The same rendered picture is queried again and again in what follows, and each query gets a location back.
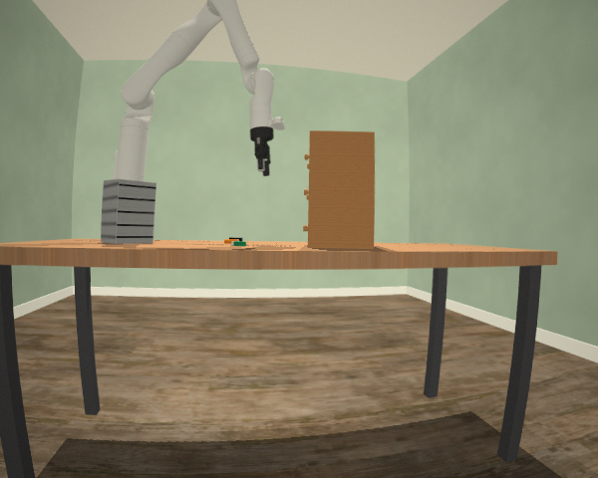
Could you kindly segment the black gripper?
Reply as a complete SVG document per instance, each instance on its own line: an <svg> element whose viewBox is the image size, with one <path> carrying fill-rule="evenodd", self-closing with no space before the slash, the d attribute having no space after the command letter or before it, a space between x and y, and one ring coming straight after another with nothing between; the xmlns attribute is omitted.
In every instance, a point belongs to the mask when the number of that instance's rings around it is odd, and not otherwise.
<svg viewBox="0 0 598 478"><path fill-rule="evenodd" d="M266 135L266 136L265 136ZM263 176L269 176L269 161L270 152L269 152L269 145L267 143L268 140L273 139L273 128L269 126L258 126L254 127L250 130L250 139L254 141L255 144L255 156L257 159L257 170L263 171ZM268 153L268 154L266 154ZM264 154L264 155L263 155ZM265 155L266 154L266 155ZM267 157L265 157L267 156ZM264 158L267 159L264 162Z"/></svg>

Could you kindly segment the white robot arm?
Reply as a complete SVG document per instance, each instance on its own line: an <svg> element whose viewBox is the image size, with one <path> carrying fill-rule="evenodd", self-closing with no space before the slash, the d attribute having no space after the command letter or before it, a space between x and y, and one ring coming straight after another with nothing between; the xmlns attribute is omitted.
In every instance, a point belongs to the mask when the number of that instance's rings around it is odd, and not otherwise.
<svg viewBox="0 0 598 478"><path fill-rule="evenodd" d="M127 103L127 111L121 121L113 179L144 181L154 103L152 88L165 73L184 62L222 20L240 65L244 86L254 95L250 101L250 129L258 126L285 129L282 118L272 119L274 79L269 70L257 70L259 56L245 28L237 1L207 0L198 14L177 27L124 84L122 98Z"/></svg>

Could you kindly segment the brown wooden chest of drawers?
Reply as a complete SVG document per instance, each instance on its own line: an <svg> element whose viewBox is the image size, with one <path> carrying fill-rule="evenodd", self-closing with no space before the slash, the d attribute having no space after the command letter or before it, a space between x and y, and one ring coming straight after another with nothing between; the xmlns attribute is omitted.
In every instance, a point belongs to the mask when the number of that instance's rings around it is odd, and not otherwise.
<svg viewBox="0 0 598 478"><path fill-rule="evenodd" d="M374 249L375 133L310 130L308 248Z"/></svg>

